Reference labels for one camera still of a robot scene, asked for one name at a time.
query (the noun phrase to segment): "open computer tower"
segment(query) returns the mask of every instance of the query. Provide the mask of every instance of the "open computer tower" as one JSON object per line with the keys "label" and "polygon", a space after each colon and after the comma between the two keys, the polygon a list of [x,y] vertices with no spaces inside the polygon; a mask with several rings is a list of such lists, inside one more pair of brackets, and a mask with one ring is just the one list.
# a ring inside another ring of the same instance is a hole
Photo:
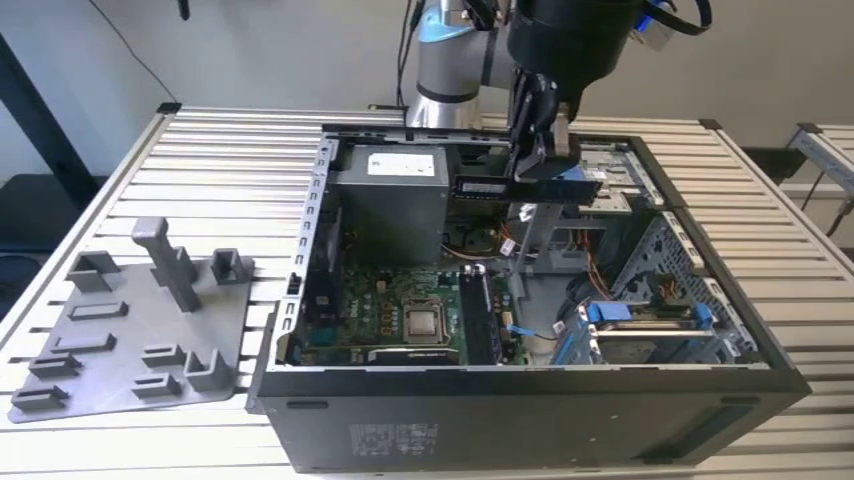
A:
{"label": "open computer tower", "polygon": [[579,148],[324,126],[246,405],[298,472],[691,465],[808,393],[643,141]]}

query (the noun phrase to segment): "white wall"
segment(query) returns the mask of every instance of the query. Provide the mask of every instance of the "white wall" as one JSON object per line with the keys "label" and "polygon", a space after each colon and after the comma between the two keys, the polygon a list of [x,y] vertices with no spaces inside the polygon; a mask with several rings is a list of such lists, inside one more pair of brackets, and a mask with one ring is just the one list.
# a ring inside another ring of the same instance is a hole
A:
{"label": "white wall", "polygon": [[[691,3],[680,0],[684,11]],[[190,0],[185,23],[174,0],[98,4],[186,104],[358,109],[393,100],[402,0]],[[712,117],[741,144],[769,146],[797,121],[854,123],[854,2],[713,6],[707,35],[660,54],[628,46],[581,114]],[[107,173],[166,99],[157,84],[85,0],[0,0],[0,31],[81,157]],[[482,106],[501,111],[502,93],[485,92]],[[0,178],[43,171],[2,114]]]}

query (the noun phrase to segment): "3d printed holder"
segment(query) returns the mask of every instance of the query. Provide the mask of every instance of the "3d printed holder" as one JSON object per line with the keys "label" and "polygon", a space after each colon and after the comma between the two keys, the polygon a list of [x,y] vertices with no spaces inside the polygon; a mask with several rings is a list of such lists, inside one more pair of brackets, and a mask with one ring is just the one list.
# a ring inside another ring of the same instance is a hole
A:
{"label": "3d printed holder", "polygon": [[133,227],[153,265],[117,266],[106,252],[77,256],[74,292],[11,396],[11,422],[233,394],[253,262],[234,249],[192,261],[166,230],[162,218]]}

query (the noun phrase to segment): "metal workbench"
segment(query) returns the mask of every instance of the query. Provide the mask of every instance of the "metal workbench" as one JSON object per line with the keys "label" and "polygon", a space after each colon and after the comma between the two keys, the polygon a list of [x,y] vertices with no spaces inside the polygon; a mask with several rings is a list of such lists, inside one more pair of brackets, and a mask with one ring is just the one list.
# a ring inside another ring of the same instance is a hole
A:
{"label": "metal workbench", "polygon": [[788,142],[854,198],[854,126],[797,124]]}
{"label": "metal workbench", "polygon": [[[296,476],[266,418],[246,414],[242,405],[265,315],[285,288],[324,122],[398,124],[400,117],[197,108],[156,116],[0,323],[0,473],[47,472],[47,477],[86,480]],[[500,118],[485,123],[497,127]],[[643,137],[815,393],[696,469],[401,476],[854,478],[849,261],[723,131],[696,121],[604,118],[581,119],[573,129]],[[237,394],[222,403],[14,425],[5,418],[9,394],[22,383],[26,361],[39,351],[70,293],[62,278],[74,253],[107,250],[119,263],[146,261],[129,238],[140,216],[168,217],[172,244],[193,256],[234,247],[254,257]]]}

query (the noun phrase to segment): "label sticker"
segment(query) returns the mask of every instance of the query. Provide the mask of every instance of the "label sticker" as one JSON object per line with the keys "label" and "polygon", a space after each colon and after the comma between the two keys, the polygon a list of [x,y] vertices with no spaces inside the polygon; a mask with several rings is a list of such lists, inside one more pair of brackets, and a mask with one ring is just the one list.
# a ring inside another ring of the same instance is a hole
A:
{"label": "label sticker", "polygon": [[462,193],[504,193],[505,185],[498,183],[462,183]]}
{"label": "label sticker", "polygon": [[352,454],[432,456],[438,438],[437,423],[356,423],[349,425]]}
{"label": "label sticker", "polygon": [[516,242],[513,242],[509,239],[505,239],[504,243],[501,243],[501,248],[500,248],[501,255],[508,257],[509,254],[512,253],[512,249],[514,246],[516,246]]}
{"label": "label sticker", "polygon": [[372,153],[368,156],[368,175],[397,177],[432,177],[432,155],[409,153]]}

